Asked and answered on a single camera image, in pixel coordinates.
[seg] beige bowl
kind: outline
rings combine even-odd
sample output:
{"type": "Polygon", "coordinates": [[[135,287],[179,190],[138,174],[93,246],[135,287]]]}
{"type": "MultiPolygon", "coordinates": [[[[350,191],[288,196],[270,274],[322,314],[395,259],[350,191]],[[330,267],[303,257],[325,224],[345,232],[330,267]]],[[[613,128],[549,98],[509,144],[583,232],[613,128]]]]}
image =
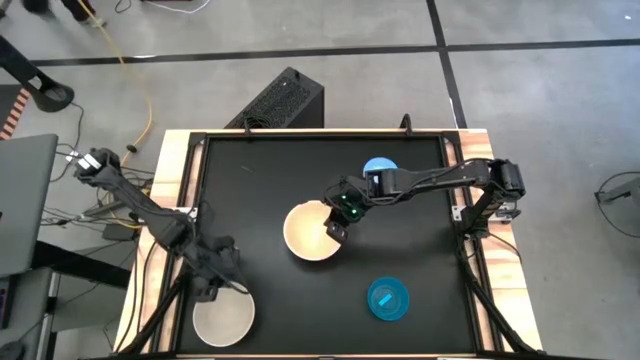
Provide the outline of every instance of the beige bowl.
{"type": "MultiPolygon", "coordinates": [[[[241,290],[247,289],[233,282],[241,290]]],[[[196,303],[193,309],[193,327],[202,341],[215,347],[230,346],[249,332],[256,316],[251,294],[221,287],[214,301],[196,303]]]]}
{"type": "Polygon", "coordinates": [[[327,235],[325,220],[331,208],[318,200],[294,207],[284,221],[284,240],[292,253],[309,261],[324,260],[340,249],[327,235]]]}

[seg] shoe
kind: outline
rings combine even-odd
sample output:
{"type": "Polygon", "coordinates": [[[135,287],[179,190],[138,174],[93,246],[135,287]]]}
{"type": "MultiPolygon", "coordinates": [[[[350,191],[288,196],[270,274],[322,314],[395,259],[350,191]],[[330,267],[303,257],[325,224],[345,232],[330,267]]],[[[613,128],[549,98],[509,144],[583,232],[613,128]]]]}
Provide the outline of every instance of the shoe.
{"type": "Polygon", "coordinates": [[[96,17],[95,20],[94,20],[92,17],[90,17],[87,20],[83,21],[82,24],[83,25],[89,25],[92,28],[96,29],[96,28],[99,28],[99,27],[107,25],[107,20],[105,20],[103,18],[100,18],[100,17],[96,17]]]}

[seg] concrete floor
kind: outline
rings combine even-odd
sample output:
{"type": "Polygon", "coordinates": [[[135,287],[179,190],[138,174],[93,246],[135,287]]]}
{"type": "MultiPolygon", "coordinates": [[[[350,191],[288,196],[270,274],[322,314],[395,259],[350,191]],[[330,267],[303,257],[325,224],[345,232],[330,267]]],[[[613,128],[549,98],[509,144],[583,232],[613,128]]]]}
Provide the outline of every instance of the concrete floor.
{"type": "MultiPolygon", "coordinates": [[[[195,8],[200,1],[194,2],[170,5],[195,8]]],[[[128,56],[435,44],[423,0],[212,0],[194,15],[137,1],[117,15],[114,5],[94,1],[128,56]]],[[[636,1],[438,0],[437,7],[448,44],[640,37],[636,1]]],[[[98,31],[80,27],[59,2],[52,8],[58,20],[45,21],[15,2],[0,32],[32,59],[112,56],[98,31]]],[[[640,243],[606,224],[593,192],[610,175],[640,168],[633,147],[640,138],[640,48],[452,53],[451,62],[469,127],[489,129],[495,155],[523,169],[528,196],[514,230],[545,349],[636,359],[640,243]]],[[[286,66],[326,87],[327,127],[396,127],[405,112],[416,127],[455,126],[437,53],[138,64],[131,70],[144,79],[156,124],[129,165],[153,170],[166,129],[224,126],[286,66]]],[[[86,109],[81,150],[122,153],[144,128],[141,92],[118,66],[42,70],[72,86],[86,109]]],[[[13,82],[0,75],[0,83],[13,82]]],[[[55,132],[72,142],[77,115],[75,108],[44,114],[30,104],[15,136],[55,132]]],[[[62,165],[58,159],[54,173],[62,165]]],[[[47,205],[79,212],[94,195],[66,177],[50,187],[47,205]]],[[[607,211],[616,224],[640,233],[629,204],[607,211]]],[[[49,227],[40,237],[74,250],[104,244],[83,228],[49,227]]],[[[129,249],[105,260],[118,263],[129,249]]],[[[66,279],[61,296],[85,286],[66,279]]],[[[123,292],[106,288],[74,303],[83,319],[71,307],[59,315],[61,330],[93,327],[61,334],[56,358],[106,355],[101,329],[123,299],[123,292]]]]}

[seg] wooden frame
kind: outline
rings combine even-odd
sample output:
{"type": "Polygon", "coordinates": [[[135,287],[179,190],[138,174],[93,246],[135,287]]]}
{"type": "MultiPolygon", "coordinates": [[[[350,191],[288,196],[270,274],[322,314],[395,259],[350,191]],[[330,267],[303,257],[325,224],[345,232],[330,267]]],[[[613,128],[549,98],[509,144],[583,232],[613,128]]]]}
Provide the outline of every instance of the wooden frame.
{"type": "MultiPolygon", "coordinates": [[[[256,133],[300,133],[300,132],[345,132],[345,133],[401,133],[403,129],[255,129],[252,130],[256,133]]],[[[460,138],[460,147],[462,149],[462,158],[474,158],[474,157],[486,157],[492,158],[493,152],[491,144],[489,142],[489,136],[484,129],[417,129],[414,132],[451,132],[457,131],[460,138]]],[[[163,207],[176,207],[178,203],[178,196],[180,188],[182,186],[183,173],[182,169],[185,169],[185,161],[187,158],[187,152],[189,150],[189,138],[192,133],[218,133],[218,134],[233,134],[243,133],[244,130],[168,130],[165,133],[165,137],[160,150],[160,156],[158,165],[156,168],[153,187],[151,190],[151,198],[163,207]]],[[[198,179],[198,171],[200,168],[200,160],[202,146],[195,147],[195,153],[193,156],[193,163],[190,166],[191,172],[188,176],[188,184],[186,187],[186,201],[185,206],[191,206],[194,202],[194,196],[196,192],[196,185],[198,179]]],[[[456,163],[456,156],[453,151],[453,145],[447,144],[447,156],[450,164],[456,163]]],[[[482,192],[479,189],[471,189],[471,196],[473,201],[477,201],[482,192]]],[[[456,204],[464,204],[464,197],[462,190],[458,189],[455,192],[456,204]]],[[[512,245],[515,244],[513,232],[510,225],[490,224],[490,231],[504,240],[508,241],[512,245]]],[[[140,294],[140,288],[142,287],[142,273],[143,264],[148,256],[151,258],[148,261],[148,268],[145,281],[145,294],[143,299],[143,307],[140,312],[140,299],[137,299],[134,304],[133,299],[133,286],[134,281],[129,282],[127,295],[125,298],[124,308],[122,311],[120,325],[118,328],[118,335],[115,341],[115,347],[118,346],[120,341],[123,341],[122,347],[126,347],[135,337],[137,329],[141,328],[146,320],[151,316],[159,301],[159,294],[162,288],[162,279],[164,277],[165,265],[167,262],[167,254],[160,247],[156,246],[153,253],[149,254],[151,245],[154,240],[147,231],[146,228],[142,230],[140,236],[139,251],[137,254],[137,266],[135,274],[138,276],[138,297],[140,294]],[[133,314],[133,321],[129,333],[125,332],[131,312],[133,314]]],[[[540,338],[529,300],[529,293],[522,271],[522,266],[518,257],[505,245],[500,242],[487,238],[483,241],[483,249],[486,267],[488,270],[489,281],[491,283],[491,289],[494,297],[494,302],[498,309],[503,313],[509,324],[518,332],[522,339],[530,346],[536,349],[541,349],[540,338]]],[[[173,278],[177,275],[177,269],[180,267],[180,261],[177,261],[174,266],[173,278]]],[[[477,272],[477,264],[472,263],[474,272],[477,272]]],[[[493,350],[494,344],[492,341],[489,320],[484,308],[480,302],[476,299],[476,310],[478,314],[478,321],[480,323],[481,337],[485,350],[493,350]]],[[[175,318],[175,306],[176,303],[171,305],[163,322],[159,351],[168,351],[171,341],[171,333],[173,329],[173,323],[175,318]]],[[[145,351],[148,351],[149,344],[145,347],[145,351]]]]}

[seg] black floor stripe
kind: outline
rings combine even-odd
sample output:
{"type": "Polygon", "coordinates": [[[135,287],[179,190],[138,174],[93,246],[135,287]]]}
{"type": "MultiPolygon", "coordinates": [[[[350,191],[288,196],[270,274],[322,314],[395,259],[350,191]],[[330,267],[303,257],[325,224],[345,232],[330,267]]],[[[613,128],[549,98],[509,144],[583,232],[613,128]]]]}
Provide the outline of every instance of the black floor stripe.
{"type": "Polygon", "coordinates": [[[461,44],[449,45],[449,52],[472,51],[512,51],[512,50],[546,50],[546,49],[579,49],[594,47],[640,46],[640,39],[617,40],[582,40],[582,41],[547,41],[503,44],[461,44]]]}
{"type": "MultiPolygon", "coordinates": [[[[227,53],[202,53],[184,55],[157,55],[157,56],[126,56],[124,62],[128,64],[161,63],[161,62],[187,62],[187,61],[211,61],[211,60],[246,60],[246,59],[273,59],[287,57],[312,57],[312,56],[338,56],[338,55],[373,55],[373,54],[412,54],[437,51],[433,45],[399,45],[399,46],[365,46],[349,48],[320,48],[300,50],[273,50],[273,51],[246,51],[227,53]]],[[[108,65],[117,64],[118,58],[84,58],[84,59],[58,59],[58,60],[33,60],[36,66],[72,66],[72,65],[108,65]]]]}
{"type": "MultiPolygon", "coordinates": [[[[549,41],[531,43],[503,44],[458,44],[458,45],[398,45],[370,46],[348,48],[320,48],[269,51],[238,51],[225,53],[199,53],[153,56],[125,56],[128,64],[151,64],[163,62],[215,61],[215,60],[247,60],[273,59],[287,57],[339,56],[339,55],[375,55],[375,54],[412,54],[429,53],[439,50],[448,52],[474,51],[512,51],[512,50],[544,50],[544,49],[579,49],[617,46],[640,46],[640,39],[617,40],[584,40],[584,41],[549,41]]],[[[80,59],[45,59],[32,60],[36,66],[77,66],[77,65],[110,65],[117,64],[116,57],[80,58],[80,59]]]]}
{"type": "Polygon", "coordinates": [[[436,37],[436,46],[438,47],[438,54],[440,55],[440,63],[442,64],[442,71],[444,72],[444,81],[447,85],[447,92],[449,93],[449,100],[451,101],[453,116],[455,118],[454,120],[458,128],[465,129],[467,128],[467,120],[464,117],[464,111],[462,110],[462,100],[460,100],[456,77],[453,75],[453,67],[451,66],[451,59],[449,58],[449,52],[447,51],[447,43],[444,40],[444,31],[442,30],[442,23],[440,22],[440,16],[438,15],[435,0],[427,0],[427,7],[429,8],[429,16],[431,17],[433,33],[436,37]]]}

